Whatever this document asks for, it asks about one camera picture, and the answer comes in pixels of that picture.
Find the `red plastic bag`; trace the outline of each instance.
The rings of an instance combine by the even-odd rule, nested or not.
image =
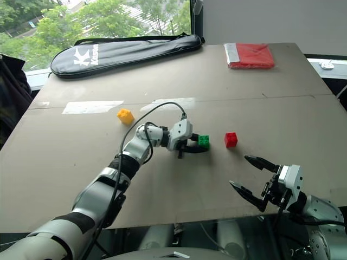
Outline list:
[[[275,66],[267,44],[226,43],[224,48],[231,69],[270,69]]]

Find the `black bag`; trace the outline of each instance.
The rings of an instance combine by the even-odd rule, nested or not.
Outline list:
[[[50,68],[59,77],[85,77],[139,61],[197,50],[203,42],[197,35],[186,34],[84,39],[58,53]]]
[[[33,100],[24,64],[0,54],[0,150]]]

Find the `red block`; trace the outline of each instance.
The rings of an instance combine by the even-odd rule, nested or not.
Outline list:
[[[236,133],[226,133],[224,142],[226,143],[226,148],[235,147],[237,144]]]

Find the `toy building block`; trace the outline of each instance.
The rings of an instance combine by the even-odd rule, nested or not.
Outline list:
[[[127,110],[127,109],[122,108],[117,113],[117,116],[118,116],[119,120],[126,125],[130,125],[132,123],[132,121],[134,121],[134,116],[132,115],[130,110]]]
[[[237,144],[236,133],[226,133],[224,142],[226,143],[226,148],[235,147]]]
[[[198,145],[200,147],[209,149],[210,148],[210,138],[208,135],[199,135]]]

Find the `bag strap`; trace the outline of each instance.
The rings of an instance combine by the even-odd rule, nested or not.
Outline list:
[[[129,38],[89,38],[89,39],[81,39],[75,42],[76,45],[80,45],[84,42],[129,42],[129,41],[154,41],[154,40],[175,40],[178,38],[182,38],[186,36],[185,32],[180,35],[172,35],[172,36],[142,36],[142,37],[129,37]]]

